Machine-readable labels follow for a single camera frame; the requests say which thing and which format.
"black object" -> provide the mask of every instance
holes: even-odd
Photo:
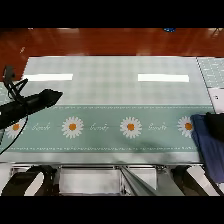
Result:
[[[57,169],[51,166],[33,166],[26,172],[14,174],[2,190],[1,196],[24,196],[27,188],[39,173],[43,173],[44,180],[34,196],[53,195],[54,178]]]
[[[224,114],[206,113],[205,123],[213,138],[224,142]]]
[[[55,105],[63,94],[62,92],[45,89],[39,94],[23,97],[20,95],[20,91],[26,85],[28,79],[24,79],[14,85],[12,82],[13,77],[15,77],[13,67],[6,66],[3,82],[8,89],[8,93],[15,101],[0,106],[0,129],[15,124],[27,115]]]

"white rectangle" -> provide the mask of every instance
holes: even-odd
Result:
[[[36,74],[24,75],[23,79],[29,81],[66,81],[72,80],[73,74]]]
[[[139,82],[189,82],[188,75],[138,74]]]

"table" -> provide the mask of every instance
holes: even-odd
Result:
[[[55,106],[29,117],[24,133],[0,161],[202,162],[190,137],[189,117],[214,110],[196,57],[31,57],[24,77],[35,74],[73,76],[72,80],[28,82],[21,92],[24,96],[45,88],[62,91],[63,96]],[[138,74],[188,76],[189,82],[139,82]],[[4,94],[2,101],[7,102]],[[13,136],[11,127],[1,149]]]

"daisy print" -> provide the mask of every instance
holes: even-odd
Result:
[[[177,127],[179,127],[178,130],[182,132],[182,135],[184,135],[185,137],[191,138],[193,125],[192,125],[190,117],[185,116],[179,119]]]
[[[66,119],[65,122],[63,122],[62,125],[62,131],[64,132],[63,135],[66,136],[66,138],[70,137],[75,138],[76,136],[79,136],[82,134],[83,130],[83,121],[79,119],[78,117],[69,117]]]
[[[140,121],[134,117],[126,117],[126,119],[123,119],[120,127],[120,131],[123,132],[123,135],[125,135],[126,138],[135,138],[141,134],[140,131],[142,130]]]
[[[17,123],[7,127],[5,129],[5,132],[8,138],[14,139],[19,134],[24,124],[25,124],[25,119],[21,119]]]

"white flower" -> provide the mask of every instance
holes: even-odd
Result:
[[[190,117],[185,116],[179,119],[177,127],[179,127],[178,128],[179,131],[182,131],[182,135],[185,135],[185,137],[191,138],[193,125],[191,123]]]
[[[64,132],[63,135],[66,135],[66,138],[70,137],[75,138],[82,134],[83,130],[83,121],[78,117],[69,117],[63,122],[62,131]]]
[[[21,119],[17,123],[7,127],[5,129],[5,132],[6,132],[6,135],[8,135],[8,138],[12,138],[12,139],[15,138],[19,134],[24,124],[25,124],[25,119]]]
[[[134,117],[126,117],[126,119],[123,119],[120,127],[120,131],[122,131],[123,135],[127,138],[135,138],[136,136],[139,136],[141,134],[140,131],[142,130],[140,121]]]

